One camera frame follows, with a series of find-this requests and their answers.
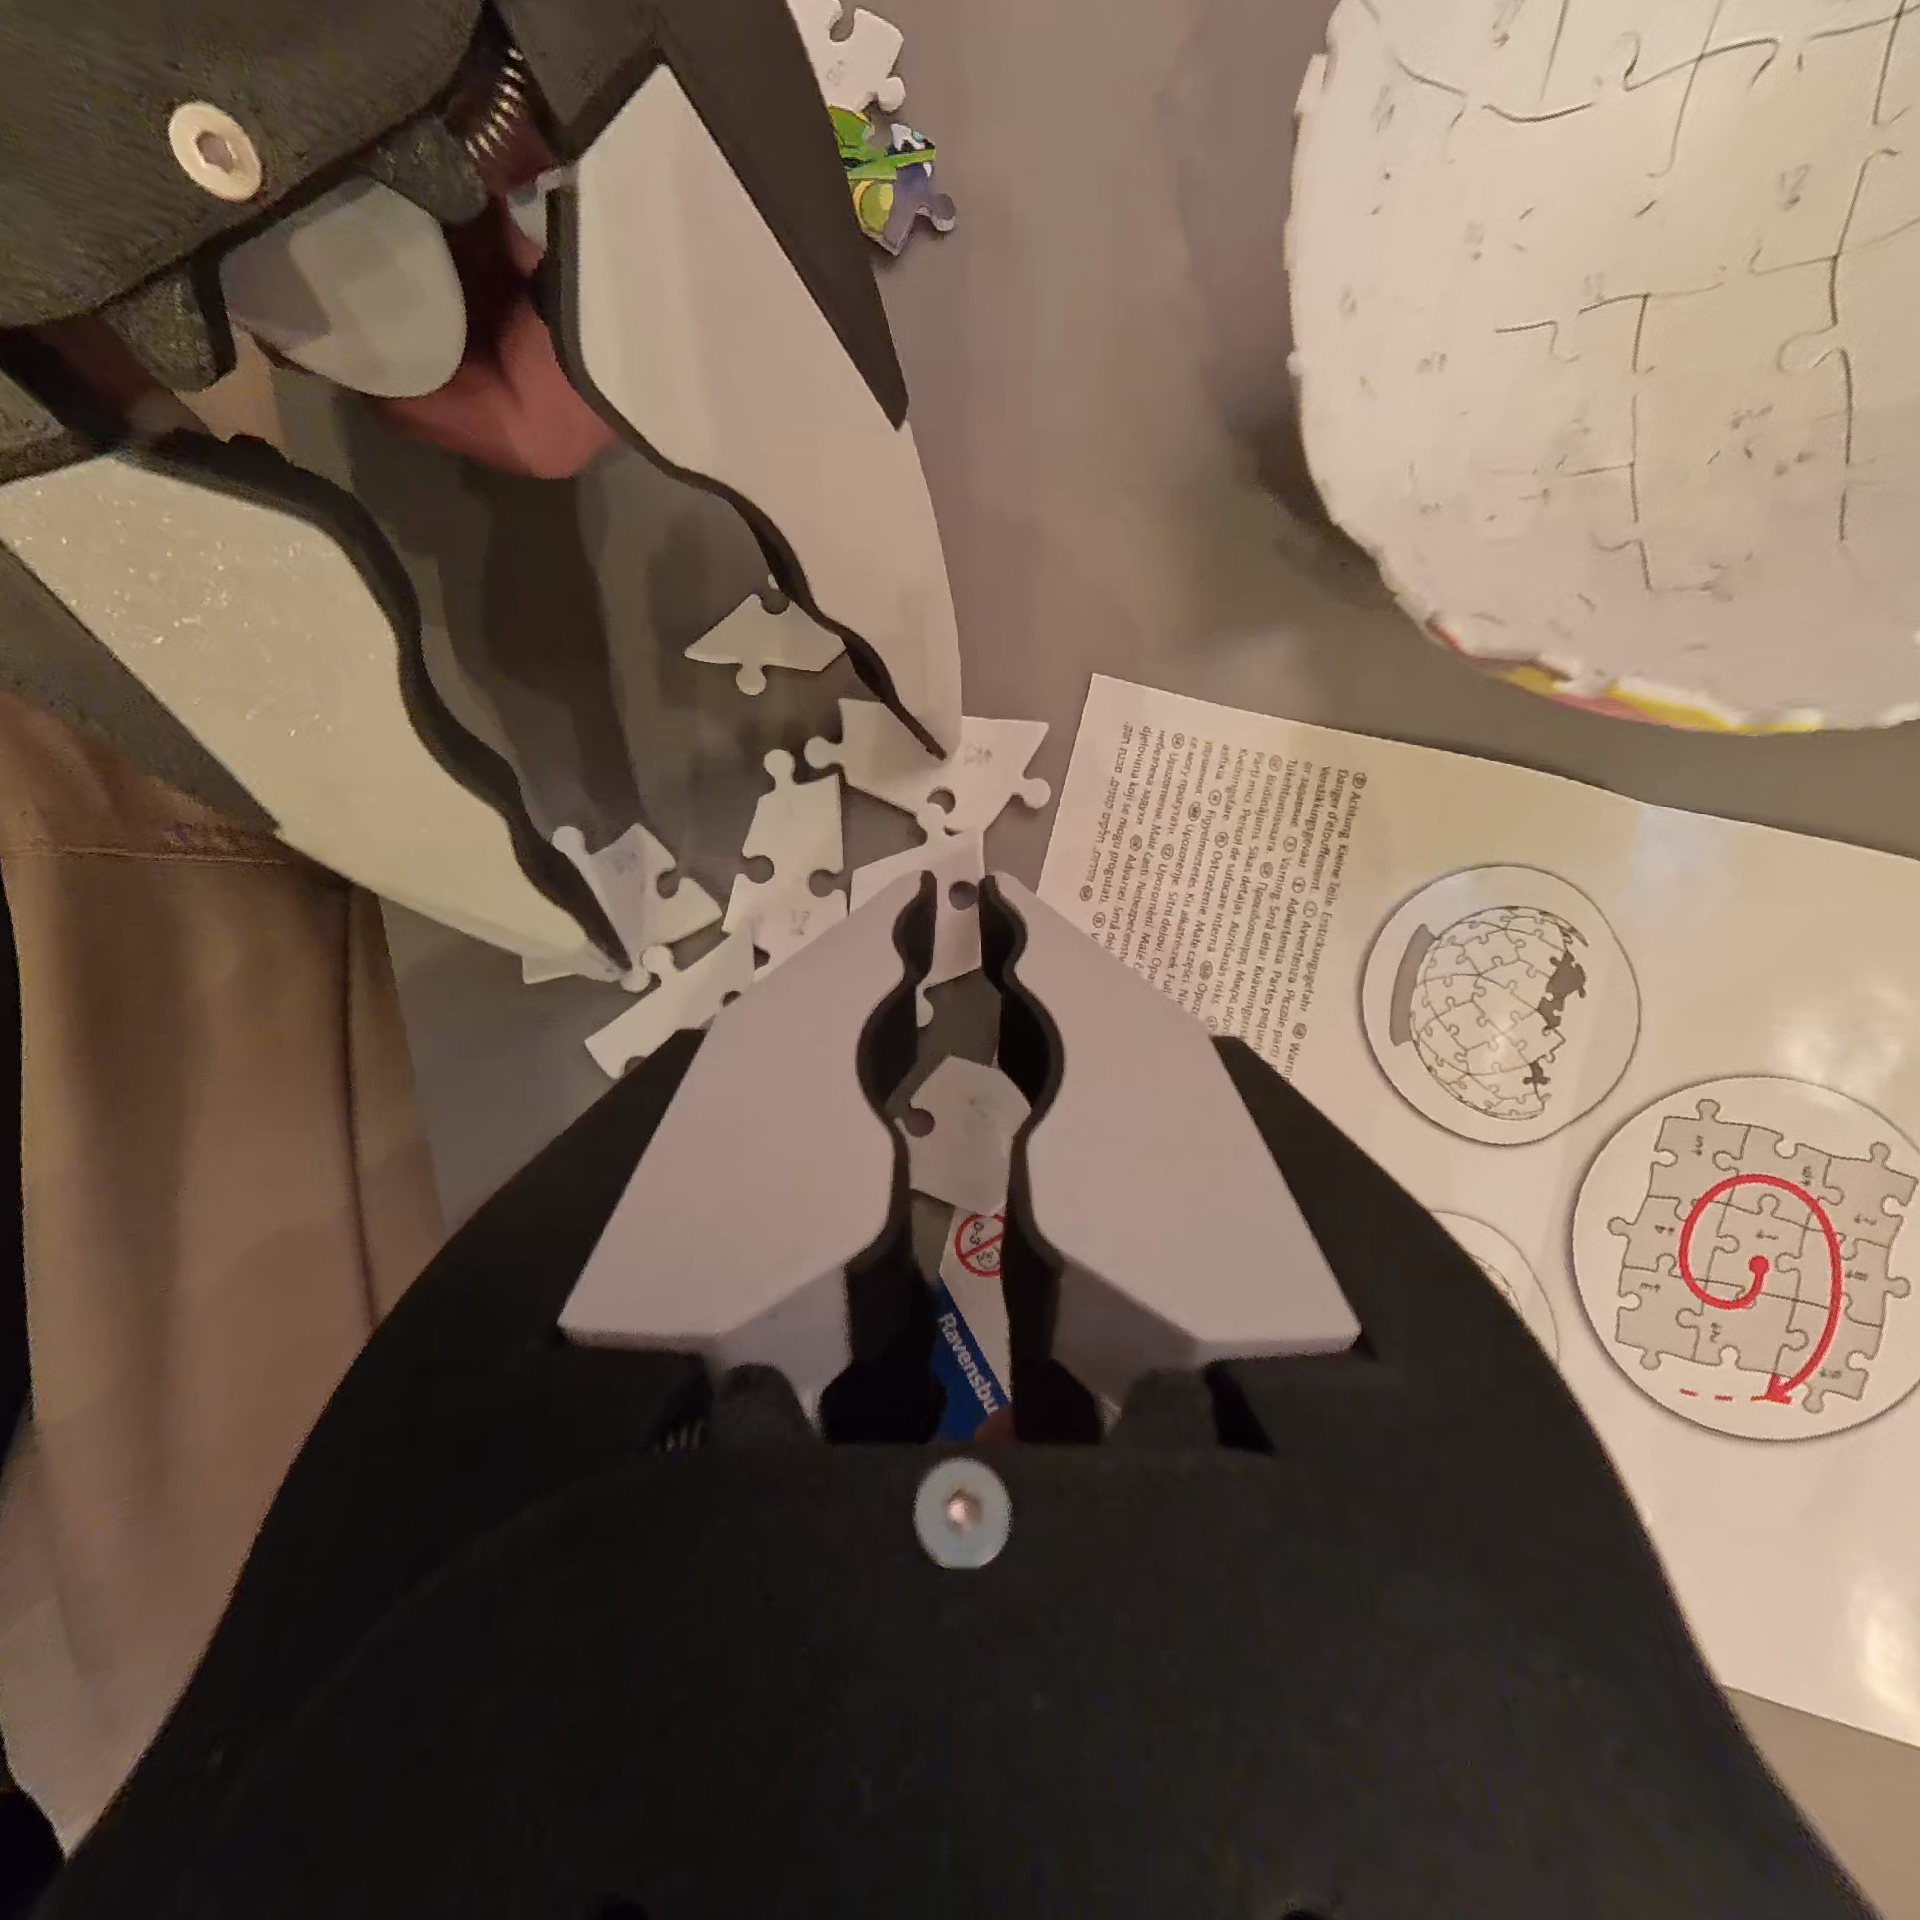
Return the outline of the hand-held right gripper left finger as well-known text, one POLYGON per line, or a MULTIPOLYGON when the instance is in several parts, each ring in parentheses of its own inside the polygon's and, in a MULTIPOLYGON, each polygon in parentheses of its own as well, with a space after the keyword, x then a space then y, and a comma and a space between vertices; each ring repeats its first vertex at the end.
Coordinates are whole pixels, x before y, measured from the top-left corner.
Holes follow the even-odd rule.
POLYGON ((834 1443, 937 1426, 936 1309, 889 1118, 937 886, 893 883, 719 1012, 567 1297, 583 1346, 772 1369, 834 1443))

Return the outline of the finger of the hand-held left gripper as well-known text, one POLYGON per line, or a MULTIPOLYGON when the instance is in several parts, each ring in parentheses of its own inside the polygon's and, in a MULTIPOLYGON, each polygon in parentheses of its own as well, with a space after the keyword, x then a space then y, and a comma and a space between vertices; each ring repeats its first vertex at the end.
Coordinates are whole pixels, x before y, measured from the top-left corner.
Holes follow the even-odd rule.
POLYGON ((933 755, 960 735, 945 548, 822 96, 794 34, 636 34, 559 126, 559 363, 723 498, 933 755))
POLYGON ((266 443, 151 443, 2 492, 4 552, 306 859, 523 958, 622 970, 587 879, 444 703, 360 502, 266 443))

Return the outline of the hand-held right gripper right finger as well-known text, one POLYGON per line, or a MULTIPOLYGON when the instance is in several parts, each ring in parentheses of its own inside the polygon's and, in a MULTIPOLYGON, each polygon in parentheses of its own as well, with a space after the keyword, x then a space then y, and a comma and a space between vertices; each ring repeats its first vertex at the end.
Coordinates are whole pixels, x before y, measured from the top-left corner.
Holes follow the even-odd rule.
POLYGON ((1360 1321, 1199 1020, 1011 878, 979 896, 1010 1144, 1014 1434, 1091 1444, 1156 1374, 1353 1351, 1360 1321))

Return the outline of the partly built puzzle ball shell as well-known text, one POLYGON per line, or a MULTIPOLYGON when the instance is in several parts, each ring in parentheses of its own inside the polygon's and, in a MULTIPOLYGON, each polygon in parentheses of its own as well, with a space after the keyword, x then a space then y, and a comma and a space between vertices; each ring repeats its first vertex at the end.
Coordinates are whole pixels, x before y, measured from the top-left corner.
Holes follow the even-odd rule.
POLYGON ((1915 6, 1337 6, 1282 253, 1314 489, 1429 636, 1915 722, 1915 6))

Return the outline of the green colourful puzzle piece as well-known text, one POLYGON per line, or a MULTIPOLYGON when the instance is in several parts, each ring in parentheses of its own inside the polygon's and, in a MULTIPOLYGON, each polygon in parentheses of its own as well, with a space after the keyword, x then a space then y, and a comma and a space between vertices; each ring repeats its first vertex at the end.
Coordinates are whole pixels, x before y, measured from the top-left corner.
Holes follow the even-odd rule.
POLYGON ((858 231, 899 259, 921 231, 945 236, 956 226, 950 198, 936 184, 937 149, 896 120, 830 106, 836 149, 847 172, 858 231))

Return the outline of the person's left hand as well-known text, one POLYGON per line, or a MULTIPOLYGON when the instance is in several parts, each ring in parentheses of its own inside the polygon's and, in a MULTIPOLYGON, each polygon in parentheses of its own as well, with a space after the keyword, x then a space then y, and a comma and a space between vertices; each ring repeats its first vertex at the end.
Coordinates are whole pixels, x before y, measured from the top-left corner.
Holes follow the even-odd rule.
POLYGON ((448 234, 468 344, 452 376, 421 396, 372 396, 399 433, 514 476, 583 474, 615 433, 574 392, 533 306, 542 246, 503 203, 448 234))

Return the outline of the white instruction leaflet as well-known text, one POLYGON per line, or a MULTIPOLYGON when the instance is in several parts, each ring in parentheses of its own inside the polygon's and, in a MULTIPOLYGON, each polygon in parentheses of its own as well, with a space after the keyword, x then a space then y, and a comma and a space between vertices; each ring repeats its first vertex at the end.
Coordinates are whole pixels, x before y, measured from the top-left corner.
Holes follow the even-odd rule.
POLYGON ((1915 863, 1095 676, 1037 896, 1470 1251, 1716 1676, 1915 1743, 1915 863))

